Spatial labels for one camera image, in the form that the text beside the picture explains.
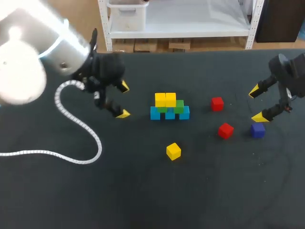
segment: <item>yellow cube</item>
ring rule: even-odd
[[[172,161],[174,161],[181,156],[181,149],[176,143],[173,143],[166,148],[166,154]]]
[[[155,93],[154,97],[155,97],[155,101],[156,101],[156,104],[155,104],[156,107],[165,107],[165,105],[166,105],[165,93]]]
[[[166,93],[166,107],[176,107],[176,93]]]

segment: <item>green cube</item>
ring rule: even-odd
[[[173,109],[175,114],[183,114],[184,102],[183,100],[176,101],[176,107]]]
[[[166,113],[167,112],[167,107],[158,107],[158,112],[159,113]]]

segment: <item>block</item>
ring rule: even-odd
[[[172,107],[167,108],[167,112],[165,113],[165,119],[166,120],[174,120],[175,119],[175,113],[173,112]]]
[[[155,93],[155,106],[156,107],[166,107],[166,96],[165,93]]]
[[[234,128],[227,123],[224,123],[221,127],[219,127],[218,135],[223,139],[228,139],[232,136]]]
[[[184,111],[184,101],[176,100],[176,107],[173,109],[175,114],[182,114]]]
[[[176,143],[173,143],[166,148],[166,154],[172,161],[174,161],[181,156],[181,149]]]
[[[180,120],[190,119],[190,107],[189,106],[184,106],[183,113],[179,114],[179,119]]]
[[[262,123],[254,123],[251,125],[251,136],[254,138],[262,138],[265,136],[265,127]]]
[[[158,107],[158,112],[166,113],[167,112],[167,107]]]
[[[158,112],[158,108],[151,106],[151,120],[160,120],[161,114]]]
[[[224,102],[221,97],[216,97],[212,99],[211,108],[213,111],[222,111],[224,109]]]
[[[166,93],[166,107],[176,107],[176,93]]]

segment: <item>white storage bin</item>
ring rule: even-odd
[[[112,28],[116,31],[143,31],[146,25],[146,8],[142,0],[111,0]]]

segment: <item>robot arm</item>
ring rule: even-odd
[[[129,115],[106,98],[110,85],[122,92],[129,88],[122,80],[125,67],[120,57],[96,52],[97,30],[87,43],[43,1],[0,0],[0,31],[0,103],[24,104],[38,98],[46,84],[43,66],[48,65],[83,82],[100,109],[115,117]]]
[[[256,98],[268,91],[268,88],[278,83],[280,93],[279,103],[269,109],[264,109],[252,119],[256,122],[271,122],[274,117],[283,111],[291,112],[291,102],[296,98],[305,96],[305,53],[295,59],[288,60],[280,54],[269,62],[271,76],[258,82],[249,93],[250,97]]]

